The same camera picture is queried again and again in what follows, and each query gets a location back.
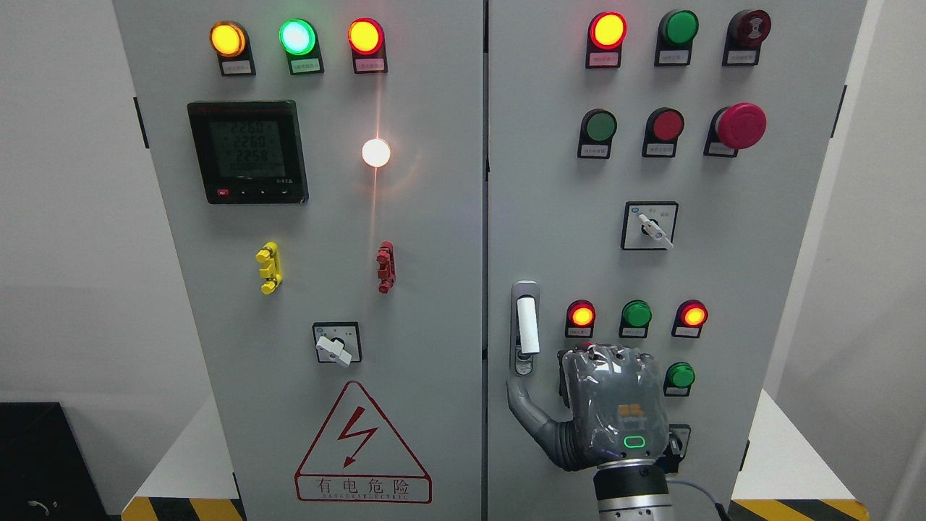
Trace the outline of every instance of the robotic arm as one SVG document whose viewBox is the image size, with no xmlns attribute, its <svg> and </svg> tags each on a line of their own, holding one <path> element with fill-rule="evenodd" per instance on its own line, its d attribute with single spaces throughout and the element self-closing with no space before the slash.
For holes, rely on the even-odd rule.
<svg viewBox="0 0 926 521">
<path fill-rule="evenodd" d="M 563 373 L 573 418 L 553 420 L 531 401 L 524 378 L 507 381 L 508 408 L 554 464 L 598 467 L 600 519 L 617 514 L 674 521 L 665 474 L 654 465 L 669 442 L 669 417 L 655 359 L 637 349 L 582 344 L 566 352 Z"/>
</svg>

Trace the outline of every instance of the green indicator light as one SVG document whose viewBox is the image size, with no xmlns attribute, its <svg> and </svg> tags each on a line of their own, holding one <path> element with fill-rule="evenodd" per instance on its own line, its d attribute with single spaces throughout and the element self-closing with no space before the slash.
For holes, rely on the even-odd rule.
<svg viewBox="0 0 926 521">
<path fill-rule="evenodd" d="M 649 321 L 653 320 L 653 312 L 649 309 L 649 304 L 642 300 L 634 300 L 624 306 L 624 322 L 631 327 L 646 327 Z"/>
<path fill-rule="evenodd" d="M 669 383 L 674 388 L 689 388 L 695 381 L 695 370 L 685 362 L 674 363 L 669 368 Z"/>
<path fill-rule="evenodd" d="M 607 141 L 618 131 L 618 122 L 606 112 L 598 112 L 585 125 L 585 133 L 595 141 Z"/>
<path fill-rule="evenodd" d="M 662 34 L 675 45 L 685 45 L 697 35 L 697 16 L 691 11 L 676 11 L 669 13 L 663 23 Z"/>
<path fill-rule="evenodd" d="M 628 436 L 624 438 L 624 447 L 628 449 L 642 449 L 646 446 L 646 438 L 642 436 Z"/>
<path fill-rule="evenodd" d="M 315 30 L 303 19 L 288 19 L 280 27 L 280 43 L 291 55 L 307 55 L 316 41 Z"/>
</svg>

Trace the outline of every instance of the warning triangle sign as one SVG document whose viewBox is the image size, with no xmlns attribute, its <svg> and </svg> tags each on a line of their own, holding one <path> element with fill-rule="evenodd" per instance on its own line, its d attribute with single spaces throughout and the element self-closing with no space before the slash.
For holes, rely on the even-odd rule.
<svg viewBox="0 0 926 521">
<path fill-rule="evenodd" d="M 360 382 L 350 380 L 295 473 L 304 502 L 431 502 L 431 476 Z"/>
</svg>

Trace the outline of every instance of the digital power meter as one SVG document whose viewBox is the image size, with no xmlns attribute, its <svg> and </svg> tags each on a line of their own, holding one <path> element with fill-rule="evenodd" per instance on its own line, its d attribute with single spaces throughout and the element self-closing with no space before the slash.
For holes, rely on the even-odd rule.
<svg viewBox="0 0 926 521">
<path fill-rule="evenodd" d="M 186 106 L 211 204 L 301 204 L 306 167 L 293 100 Z"/>
</svg>

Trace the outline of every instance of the white switch knob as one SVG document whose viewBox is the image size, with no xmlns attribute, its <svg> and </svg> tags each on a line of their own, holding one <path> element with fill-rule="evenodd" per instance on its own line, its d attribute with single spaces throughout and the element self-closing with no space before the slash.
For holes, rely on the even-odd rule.
<svg viewBox="0 0 926 521">
<path fill-rule="evenodd" d="M 344 349 L 344 342 L 339 340 L 329 340 L 326 337 L 321 337 L 319 342 L 315 344 L 315 349 L 319 352 L 321 360 L 336 362 L 341 367 L 349 366 L 350 361 L 354 358 Z"/>
<path fill-rule="evenodd" d="M 518 332 L 521 337 L 521 353 L 540 352 L 540 338 L 537 334 L 537 305 L 533 297 L 518 299 Z"/>
<path fill-rule="evenodd" d="M 642 213 L 637 217 L 639 217 L 640 222 L 643 223 L 643 231 L 646 232 L 647 235 L 653 237 L 653 240 L 665 246 L 666 249 L 675 248 L 672 245 L 672 241 L 669 240 L 669 236 L 666 235 L 666 233 L 662 231 L 662 228 L 660 228 L 659 225 L 656 224 L 652 219 L 646 217 Z"/>
</svg>

